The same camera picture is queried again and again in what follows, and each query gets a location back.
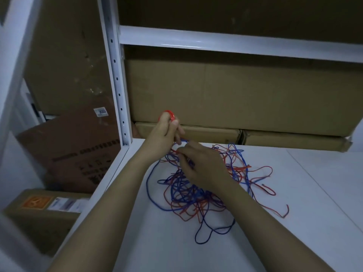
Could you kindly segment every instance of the white label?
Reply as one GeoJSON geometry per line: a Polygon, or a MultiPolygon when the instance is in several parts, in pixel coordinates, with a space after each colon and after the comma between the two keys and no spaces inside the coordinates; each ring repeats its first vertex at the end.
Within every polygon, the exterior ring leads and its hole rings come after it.
{"type": "Polygon", "coordinates": [[[93,110],[96,113],[97,117],[108,116],[108,113],[107,113],[105,107],[101,107],[101,108],[97,108],[97,109],[93,109],[93,110]]]}
{"type": "Polygon", "coordinates": [[[87,203],[88,198],[72,199],[57,197],[47,210],[81,213],[87,203]]]}

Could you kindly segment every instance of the blue string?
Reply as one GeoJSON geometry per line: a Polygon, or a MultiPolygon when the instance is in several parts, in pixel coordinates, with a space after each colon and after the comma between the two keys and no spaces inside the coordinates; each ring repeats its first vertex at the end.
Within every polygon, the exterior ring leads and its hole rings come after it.
{"type": "MultiPolygon", "coordinates": [[[[212,149],[219,149],[218,146],[213,146],[212,149]]],[[[238,173],[234,170],[233,168],[233,158],[231,157],[231,155],[233,154],[237,154],[241,160],[243,161],[243,166],[246,167],[246,171],[245,171],[245,182],[241,182],[241,184],[245,184],[247,185],[247,192],[250,194],[251,191],[251,184],[248,180],[248,168],[247,168],[247,163],[245,162],[243,156],[242,156],[242,152],[243,150],[237,149],[236,146],[234,144],[229,144],[228,145],[228,150],[227,151],[222,151],[220,152],[220,154],[222,156],[228,156],[229,158],[229,162],[226,162],[226,168],[230,169],[232,171],[232,178],[235,181],[239,181],[239,175],[238,173]]],[[[170,164],[174,165],[177,167],[176,164],[174,164],[174,162],[172,161],[176,161],[177,163],[179,163],[179,157],[172,153],[171,151],[165,156],[165,160],[167,160],[170,164]]],[[[209,211],[209,206],[212,203],[214,206],[219,207],[219,208],[225,208],[225,205],[223,203],[223,201],[217,197],[216,195],[214,195],[212,192],[210,191],[205,191],[202,188],[197,187],[194,184],[191,184],[188,179],[186,178],[184,172],[181,169],[178,169],[175,173],[171,174],[168,178],[166,179],[160,179],[157,181],[158,184],[161,185],[167,185],[170,186],[170,197],[171,197],[171,202],[175,202],[175,203],[180,203],[183,206],[180,208],[176,208],[176,209],[165,209],[162,206],[160,206],[159,204],[157,204],[150,196],[150,192],[149,192],[149,180],[150,177],[152,175],[152,173],[154,172],[155,168],[159,165],[159,163],[161,162],[161,159],[155,164],[155,166],[152,168],[151,173],[149,174],[149,176],[146,179],[146,192],[147,192],[147,196],[150,199],[150,201],[157,206],[157,208],[159,208],[160,210],[163,211],[167,211],[167,212],[173,212],[173,211],[181,211],[181,210],[187,210],[191,205],[196,204],[198,209],[199,209],[199,213],[202,216],[202,223],[199,226],[199,229],[197,230],[195,236],[194,236],[194,241],[197,244],[205,244],[209,241],[209,239],[211,238],[211,235],[213,232],[220,234],[220,235],[225,235],[227,233],[229,233],[229,231],[232,229],[233,225],[236,223],[235,219],[233,219],[233,222],[225,227],[217,227],[217,228],[212,228],[207,222],[206,222],[206,214],[209,211]],[[203,214],[200,206],[199,206],[199,202],[207,200],[207,208],[205,213],[203,214]],[[210,230],[210,234],[209,237],[207,238],[207,240],[205,240],[204,242],[198,242],[197,241],[197,236],[199,231],[202,229],[203,225],[206,225],[210,230]]],[[[194,164],[191,160],[188,160],[189,164],[193,167],[194,164]]],[[[259,178],[257,179],[255,182],[260,181],[262,179],[264,179],[266,177],[263,178],[259,178]]]]}

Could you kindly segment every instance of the orange sticker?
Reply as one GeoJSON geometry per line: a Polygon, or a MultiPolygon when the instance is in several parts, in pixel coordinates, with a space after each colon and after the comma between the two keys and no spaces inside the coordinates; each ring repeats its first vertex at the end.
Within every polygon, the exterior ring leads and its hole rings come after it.
{"type": "Polygon", "coordinates": [[[49,203],[49,201],[52,199],[52,196],[31,196],[28,198],[23,205],[22,208],[32,208],[32,209],[44,209],[45,206],[49,203]]]}

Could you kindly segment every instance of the tangled cord pile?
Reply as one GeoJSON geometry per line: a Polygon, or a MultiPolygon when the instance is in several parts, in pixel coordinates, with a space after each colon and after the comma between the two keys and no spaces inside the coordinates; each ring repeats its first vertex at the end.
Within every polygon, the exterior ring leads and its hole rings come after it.
{"type": "MultiPolygon", "coordinates": [[[[250,165],[247,165],[245,162],[242,152],[243,150],[238,150],[234,144],[229,144],[228,147],[223,147],[219,144],[215,144],[212,146],[212,149],[218,151],[224,160],[224,163],[226,165],[227,170],[229,171],[229,174],[231,177],[237,181],[239,184],[244,184],[247,186],[247,193],[252,196],[255,201],[257,201],[256,196],[252,190],[252,187],[258,187],[268,193],[269,195],[275,196],[276,193],[274,190],[272,190],[270,187],[264,185],[264,184],[257,184],[261,180],[271,176],[273,169],[270,166],[263,166],[256,170],[249,170],[251,168],[250,165]],[[236,167],[234,166],[234,162],[236,160],[239,160],[242,163],[242,167],[236,167]],[[255,178],[248,178],[249,172],[256,172],[262,168],[270,168],[271,172],[263,177],[255,177],[255,178]]],[[[179,157],[176,155],[175,150],[171,149],[170,152],[164,157],[165,159],[160,159],[158,163],[152,168],[152,171],[150,175],[148,176],[146,180],[146,191],[149,199],[152,201],[152,203],[157,206],[159,209],[163,211],[169,211],[173,212],[177,216],[179,216],[183,221],[188,221],[192,219],[193,217],[198,217],[198,221],[200,223],[200,227],[198,231],[195,234],[194,241],[197,244],[204,244],[209,241],[211,238],[211,235],[213,232],[225,235],[227,234],[231,229],[232,226],[235,224],[235,220],[233,219],[232,223],[229,226],[225,227],[218,227],[218,228],[212,228],[207,222],[206,222],[206,214],[209,211],[215,211],[215,212],[222,212],[226,209],[223,201],[213,194],[210,191],[203,190],[202,188],[199,188],[193,184],[191,184],[188,179],[186,178],[184,172],[182,171],[180,165],[179,165],[179,157]],[[167,202],[167,204],[170,206],[170,209],[163,208],[158,203],[156,203],[150,196],[149,192],[149,179],[152,175],[155,168],[159,165],[159,163],[168,162],[171,165],[175,166],[177,168],[175,173],[172,173],[167,179],[160,179],[157,181],[158,184],[165,185],[166,189],[164,191],[164,199],[167,202]],[[209,237],[204,242],[198,242],[197,236],[199,231],[202,229],[203,225],[206,225],[210,230],[209,237]]],[[[189,160],[189,164],[191,167],[193,167],[193,162],[189,160]]],[[[266,208],[268,210],[273,211],[276,215],[278,215],[281,218],[285,218],[289,213],[289,206],[287,206],[287,212],[284,215],[279,214],[276,210],[273,210],[272,208],[269,208],[265,205],[262,205],[257,201],[258,204],[260,204],[263,208],[266,208]]]]}

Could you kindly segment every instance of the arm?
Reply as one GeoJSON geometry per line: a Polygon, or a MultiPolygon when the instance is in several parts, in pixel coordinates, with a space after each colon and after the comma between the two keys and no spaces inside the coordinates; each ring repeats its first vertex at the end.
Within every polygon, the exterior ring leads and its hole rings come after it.
{"type": "Polygon", "coordinates": [[[222,199],[267,271],[333,271],[232,179],[218,152],[192,141],[178,152],[186,177],[222,199]]]}
{"type": "Polygon", "coordinates": [[[168,153],[177,134],[184,131],[178,120],[163,113],[140,149],[129,160],[101,199],[89,212],[48,269],[57,271],[112,271],[149,166],[168,153]]]}

